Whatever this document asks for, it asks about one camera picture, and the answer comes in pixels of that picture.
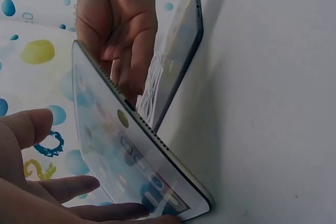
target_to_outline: finger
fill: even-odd
[[[69,208],[70,212],[84,220],[134,220],[148,215],[146,208],[138,203],[111,204],[106,206],[79,206]]]
[[[0,131],[8,127],[21,149],[40,143],[50,133],[52,112],[48,109],[27,110],[0,118]]]
[[[39,183],[61,204],[100,186],[99,181],[92,176],[51,179]]]
[[[113,221],[105,221],[104,224],[114,224]],[[180,224],[181,222],[175,216],[165,215],[158,218],[147,220],[127,221],[123,224]]]
[[[110,77],[112,70],[112,60],[99,60],[98,63],[105,73]]]
[[[116,86],[119,85],[119,78],[120,78],[120,59],[116,59],[113,61],[112,65],[112,81]]]
[[[118,87],[126,99],[131,100],[133,93],[129,86],[129,72],[131,68],[132,49],[127,48],[120,59],[120,78]]]
[[[155,29],[140,32],[133,43],[130,69],[130,88],[135,94],[142,94],[148,69],[154,54]]]
[[[102,44],[112,28],[109,0],[77,0],[75,27],[78,39],[99,61]]]
[[[1,223],[83,223],[78,216],[0,179]]]

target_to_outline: yellow circle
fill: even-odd
[[[24,63],[37,65],[52,60],[55,56],[55,49],[49,40],[40,39],[27,43],[21,52],[21,60]]]
[[[124,114],[124,112],[122,112],[121,110],[118,110],[118,118],[119,118],[121,124],[124,125],[124,127],[126,127],[126,128],[129,127],[128,119],[127,119],[126,115]]]

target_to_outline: app icon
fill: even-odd
[[[133,149],[132,149],[131,145],[127,142],[127,140],[123,136],[120,139],[120,143],[121,143],[122,147],[124,147],[124,149],[126,150],[126,152],[129,155],[132,155]]]
[[[159,189],[159,190],[162,190],[163,189],[163,184],[161,183],[161,181],[159,180],[158,177],[156,177],[155,175],[151,175],[150,176],[150,179],[151,179],[151,182],[153,183],[153,185]]]

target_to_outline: tablet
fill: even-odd
[[[81,153],[114,203],[139,202],[150,218],[189,220],[209,212],[210,193],[136,113],[80,41],[72,46]]]

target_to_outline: blue dot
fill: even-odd
[[[32,20],[34,17],[31,13],[22,13],[22,18]]]
[[[88,196],[88,194],[83,194],[83,195],[79,195],[78,198],[85,199],[87,196]]]
[[[19,36],[17,34],[11,36],[10,40],[17,40],[19,38]]]
[[[64,158],[66,169],[73,175],[85,175],[90,172],[79,150],[67,152]]]
[[[60,106],[57,105],[50,105],[47,107],[47,109],[50,109],[51,112],[53,113],[53,125],[59,125],[64,123],[67,115],[65,113],[65,110],[63,108],[61,108]]]
[[[71,4],[71,1],[70,0],[63,0],[63,4],[68,6],[68,5]]]
[[[164,5],[164,9],[165,10],[172,10],[174,8],[173,4],[172,3],[166,3]]]
[[[0,99],[0,116],[5,116],[8,111],[8,103],[5,99]]]
[[[100,203],[98,206],[108,206],[108,205],[113,205],[112,202],[103,202],[103,203]]]
[[[16,13],[15,5],[12,0],[4,0],[1,4],[1,10],[7,17],[12,17]]]

